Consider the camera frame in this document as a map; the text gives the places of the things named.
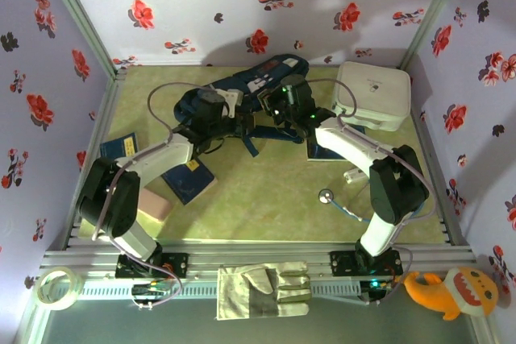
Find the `blue backpack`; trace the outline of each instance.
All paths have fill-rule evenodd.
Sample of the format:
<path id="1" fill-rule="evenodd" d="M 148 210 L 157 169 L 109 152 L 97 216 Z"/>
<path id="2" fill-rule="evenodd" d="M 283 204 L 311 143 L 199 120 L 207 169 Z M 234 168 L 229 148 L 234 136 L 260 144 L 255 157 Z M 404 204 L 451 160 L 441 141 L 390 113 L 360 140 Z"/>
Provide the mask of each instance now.
<path id="1" fill-rule="evenodd" d="M 282 54 L 273 56 L 269 60 L 248 70 L 243 70 L 230 77 L 212 82 L 207 87 L 222 90 L 241 90 L 243 92 L 243 100 L 240 106 L 236 106 L 235 112 L 252 114 L 262 110 L 257 97 L 258 93 L 266 89 L 276 88 L 283 78 L 291 74 L 306 76 L 308 67 L 308 61 L 300 56 Z M 197 110 L 202 93 L 205 93 L 202 89 L 191 89 L 183 95 L 181 100 L 174 106 L 174 116 L 178 122 L 188 124 L 187 118 Z M 252 145 L 250 138 L 279 139 L 295 143 L 303 142 L 303 139 L 288 126 L 281 128 L 281 131 L 278 131 L 275 127 L 256 126 L 252 132 L 243 138 L 244 144 L 253 156 L 258 155 L 258 151 Z"/>

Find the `pink sponge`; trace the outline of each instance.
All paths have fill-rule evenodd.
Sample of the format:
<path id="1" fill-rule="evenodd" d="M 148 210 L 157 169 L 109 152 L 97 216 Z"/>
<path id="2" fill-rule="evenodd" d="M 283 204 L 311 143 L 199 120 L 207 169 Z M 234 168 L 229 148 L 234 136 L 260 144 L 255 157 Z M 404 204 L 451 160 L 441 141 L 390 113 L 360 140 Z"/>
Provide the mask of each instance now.
<path id="1" fill-rule="evenodd" d="M 171 210 L 172 205 L 166 199 L 157 196 L 148 189 L 142 189 L 139 192 L 138 211 L 144 213 L 148 218 L 163 222 Z"/>

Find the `work glove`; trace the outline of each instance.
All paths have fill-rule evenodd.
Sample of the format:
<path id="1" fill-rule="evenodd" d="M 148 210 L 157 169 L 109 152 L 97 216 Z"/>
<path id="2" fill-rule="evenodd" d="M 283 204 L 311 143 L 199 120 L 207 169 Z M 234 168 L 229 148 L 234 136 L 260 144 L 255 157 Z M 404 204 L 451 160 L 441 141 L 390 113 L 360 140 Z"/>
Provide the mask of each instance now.
<path id="1" fill-rule="evenodd" d="M 304 316 L 311 298 L 306 262 L 218 270 L 217 320 Z"/>

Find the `orange plush toy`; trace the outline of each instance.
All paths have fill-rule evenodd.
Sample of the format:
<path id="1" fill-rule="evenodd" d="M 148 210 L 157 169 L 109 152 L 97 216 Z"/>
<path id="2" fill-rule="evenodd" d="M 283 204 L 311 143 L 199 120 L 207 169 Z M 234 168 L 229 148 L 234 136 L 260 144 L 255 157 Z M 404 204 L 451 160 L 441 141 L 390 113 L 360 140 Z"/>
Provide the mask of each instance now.
<path id="1" fill-rule="evenodd" d="M 444 281 L 436 274 L 425 273 L 427 285 L 416 281 L 418 272 L 409 273 L 403 281 L 406 291 L 418 304 L 443 312 L 443 319 L 455 320 L 461 313 L 487 316 L 498 301 L 497 285 L 482 271 L 471 267 L 451 269 Z"/>

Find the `tape roll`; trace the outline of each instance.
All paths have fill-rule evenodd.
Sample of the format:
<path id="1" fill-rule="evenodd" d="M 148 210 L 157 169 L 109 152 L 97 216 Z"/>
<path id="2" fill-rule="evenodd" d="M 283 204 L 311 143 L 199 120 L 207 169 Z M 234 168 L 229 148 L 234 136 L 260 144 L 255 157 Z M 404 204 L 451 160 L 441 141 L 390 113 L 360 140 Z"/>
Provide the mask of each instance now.
<path id="1" fill-rule="evenodd" d="M 57 285 L 63 280 L 69 283 L 66 293 L 55 299 Z M 35 298 L 39 306 L 50 310 L 63 310 L 72 306 L 84 288 L 84 280 L 64 266 L 46 271 L 35 283 Z"/>

